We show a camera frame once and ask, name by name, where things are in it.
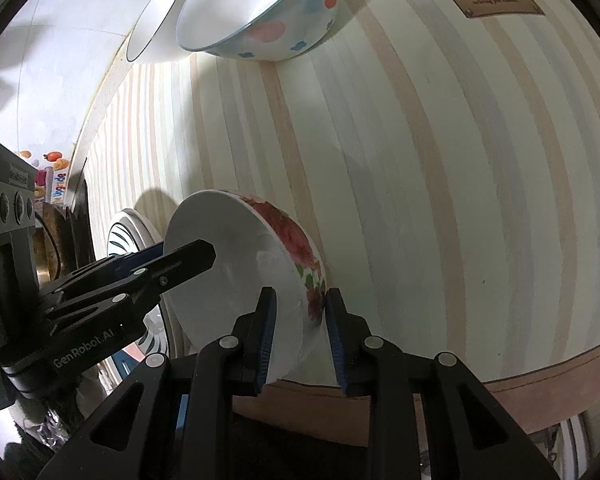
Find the bowl rim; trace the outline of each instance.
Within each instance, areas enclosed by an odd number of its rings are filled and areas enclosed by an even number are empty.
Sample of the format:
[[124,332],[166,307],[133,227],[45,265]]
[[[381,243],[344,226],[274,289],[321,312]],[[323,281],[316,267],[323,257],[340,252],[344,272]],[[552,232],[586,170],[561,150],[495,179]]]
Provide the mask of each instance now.
[[144,54],[144,51],[146,50],[146,48],[149,46],[149,44],[151,43],[152,39],[155,38],[155,35],[158,34],[158,31],[160,30],[160,28],[162,27],[162,25],[164,24],[164,20],[167,19],[167,16],[169,15],[169,13],[171,12],[171,9],[173,9],[173,4],[176,3],[176,0],[173,0],[171,2],[171,5],[169,6],[169,10],[167,10],[167,12],[164,14],[164,16],[162,17],[162,21],[160,22],[160,25],[158,25],[155,30],[154,33],[151,35],[151,37],[149,38],[149,40],[144,44],[144,47],[142,47],[142,50],[140,51],[140,54],[138,54],[135,58],[133,59],[129,59],[129,45],[131,44],[131,38],[133,37],[134,32],[136,31],[136,27],[138,26],[138,23],[140,22],[140,19],[142,18],[142,15],[144,14],[144,12],[147,10],[147,7],[149,7],[149,5],[151,5],[151,2],[153,0],[149,0],[146,5],[144,6],[144,8],[142,9],[142,12],[140,13],[140,16],[138,16],[138,19],[136,20],[136,22],[134,23],[134,28],[131,29],[131,33],[128,35],[128,41],[126,42],[126,49],[125,49],[125,58],[126,58],[126,62],[128,63],[133,63],[135,62],[140,56],[142,56],[142,54]]
[[[278,233],[275,232],[275,230],[273,229],[273,227],[271,227],[271,225],[262,217],[262,215],[260,213],[258,213],[253,207],[251,207],[251,205],[249,205],[247,202],[245,202],[244,200],[241,199],[241,197],[250,197],[253,196],[254,198],[257,198],[258,200],[263,200],[264,202],[268,202],[267,200],[265,200],[262,197],[259,196],[255,196],[255,195],[248,195],[245,194],[243,192],[240,191],[234,191],[234,190],[227,190],[227,189],[201,189],[195,193],[192,193],[191,195],[189,195],[186,199],[184,199],[181,204],[189,199],[192,198],[193,196],[197,196],[197,195],[202,195],[202,194],[218,194],[218,195],[223,195],[227,198],[230,198],[231,200],[233,200],[234,202],[237,202],[238,204],[240,204],[241,206],[243,206],[244,208],[248,209],[248,211],[253,214],[258,220],[260,220],[261,224],[264,225],[265,229],[269,232],[269,234],[271,234],[277,241],[278,245],[280,246],[280,248],[282,249],[282,253],[284,254],[284,258],[285,261],[289,264],[289,269],[293,271],[294,276],[296,277],[296,280],[298,281],[298,283],[300,283],[300,289],[302,291],[304,291],[305,284],[302,281],[301,278],[298,277],[298,272],[296,270],[296,264],[293,261],[293,258],[291,257],[291,254],[289,253],[288,249],[285,247],[284,242],[282,241],[282,238],[280,238],[280,236],[278,236]],[[271,204],[273,207],[275,207],[278,210],[281,210],[279,207]],[[304,232],[304,234],[306,235],[307,238],[309,238],[309,235],[306,234],[305,230],[302,228],[302,226],[296,222],[293,218],[289,217],[291,219],[292,222],[294,222],[299,228],[302,229],[302,232]],[[320,254],[317,255],[318,256],[318,261],[320,262],[320,266],[324,267],[324,263],[322,262],[322,257],[320,256]],[[305,294],[301,294],[301,303],[308,304],[307,298]]]
[[[184,5],[182,6],[183,9],[187,6],[187,2],[188,1],[189,0],[185,0]],[[247,23],[246,25],[243,25],[242,27],[234,30],[226,38],[222,38],[222,40],[220,40],[220,41],[216,41],[215,43],[211,43],[211,44],[208,44],[207,46],[203,46],[203,47],[200,47],[200,48],[186,47],[180,41],[180,37],[179,37],[179,34],[178,34],[178,30],[180,28],[180,19],[182,18],[182,11],[180,11],[180,14],[178,15],[178,21],[176,22],[176,41],[180,45],[180,48],[183,49],[183,50],[186,50],[187,52],[204,52],[205,50],[209,50],[210,48],[218,46],[219,44],[224,43],[225,41],[228,41],[231,38],[234,38],[235,36],[237,36],[238,34],[240,34],[241,32],[243,32],[246,28],[251,27],[251,25],[253,25],[254,22],[257,22],[262,16],[264,16],[265,14],[267,14],[270,10],[273,10],[282,1],[283,0],[277,0],[275,3],[271,4],[271,6],[269,6],[267,9],[263,10],[259,15],[257,15],[255,18],[253,18],[249,23]]]

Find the blue floral bowl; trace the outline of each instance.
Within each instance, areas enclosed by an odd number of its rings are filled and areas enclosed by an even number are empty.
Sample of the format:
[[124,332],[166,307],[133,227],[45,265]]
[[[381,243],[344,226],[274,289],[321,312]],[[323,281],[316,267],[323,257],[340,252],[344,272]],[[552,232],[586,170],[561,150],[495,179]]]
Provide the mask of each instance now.
[[187,0],[176,37],[190,52],[279,61],[317,43],[335,20],[338,0]]

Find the metal screw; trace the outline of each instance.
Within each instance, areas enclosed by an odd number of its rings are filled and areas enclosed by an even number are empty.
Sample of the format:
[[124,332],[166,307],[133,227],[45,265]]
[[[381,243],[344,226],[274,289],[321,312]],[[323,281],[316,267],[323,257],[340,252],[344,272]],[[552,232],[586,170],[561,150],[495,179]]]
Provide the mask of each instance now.
[[443,366],[451,367],[456,365],[458,359],[451,352],[442,352],[442,354],[438,356],[438,362]]
[[365,339],[365,346],[367,348],[373,348],[374,350],[382,348],[383,344],[384,341],[382,341],[382,338],[378,337],[377,335],[370,335]]
[[144,360],[147,366],[150,368],[157,368],[164,362],[164,355],[162,354],[151,354]]
[[238,338],[235,335],[226,335],[220,340],[222,348],[235,348],[238,346]]

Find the striped tablecloth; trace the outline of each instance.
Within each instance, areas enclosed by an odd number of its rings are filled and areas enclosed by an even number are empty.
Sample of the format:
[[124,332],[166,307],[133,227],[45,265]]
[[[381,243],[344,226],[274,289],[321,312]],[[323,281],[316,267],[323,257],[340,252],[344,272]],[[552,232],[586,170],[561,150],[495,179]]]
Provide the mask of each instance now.
[[[135,207],[164,233],[238,189],[312,236],[373,333],[482,380],[600,343],[600,40],[568,0],[469,19],[452,0],[339,0],[286,62],[134,66],[85,167],[96,254]],[[324,341],[291,375],[334,384]]]

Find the bowl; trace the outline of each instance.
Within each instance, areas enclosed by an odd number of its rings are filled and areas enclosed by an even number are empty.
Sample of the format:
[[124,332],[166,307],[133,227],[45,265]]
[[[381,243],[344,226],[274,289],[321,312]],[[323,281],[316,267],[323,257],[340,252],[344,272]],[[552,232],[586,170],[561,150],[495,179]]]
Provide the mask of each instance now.
[[287,375],[320,332],[325,279],[315,245],[269,202],[220,190],[197,192],[178,206],[164,253],[199,238],[216,250],[213,267],[168,293],[193,350],[230,334],[236,318],[255,309],[262,287],[272,286],[278,310],[267,383]]
[[338,0],[187,0],[176,37],[191,52],[279,61],[304,52],[333,25]]
[[176,40],[178,15],[186,0],[149,0],[126,45],[129,63],[179,61],[190,53]]

